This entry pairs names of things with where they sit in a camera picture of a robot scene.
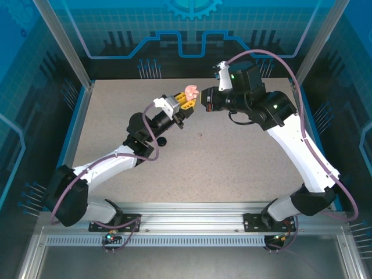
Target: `work surface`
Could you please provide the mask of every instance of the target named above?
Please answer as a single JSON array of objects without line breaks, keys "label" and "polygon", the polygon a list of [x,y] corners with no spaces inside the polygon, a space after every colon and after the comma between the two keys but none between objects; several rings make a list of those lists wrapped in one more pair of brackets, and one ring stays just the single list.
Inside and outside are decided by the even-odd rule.
[{"label": "work surface", "polygon": [[[263,79],[266,90],[286,93],[286,78]],[[73,166],[92,162],[116,149],[127,137],[133,113],[155,98],[174,95],[189,84],[200,90],[215,79],[98,80],[90,100]],[[159,112],[153,109],[152,118]],[[104,182],[92,194],[115,202],[270,201],[302,185],[297,169],[278,143],[260,126],[238,126],[227,112],[205,112],[198,103],[186,119],[163,134],[159,159],[144,162]],[[244,115],[233,116],[247,121]]]}]

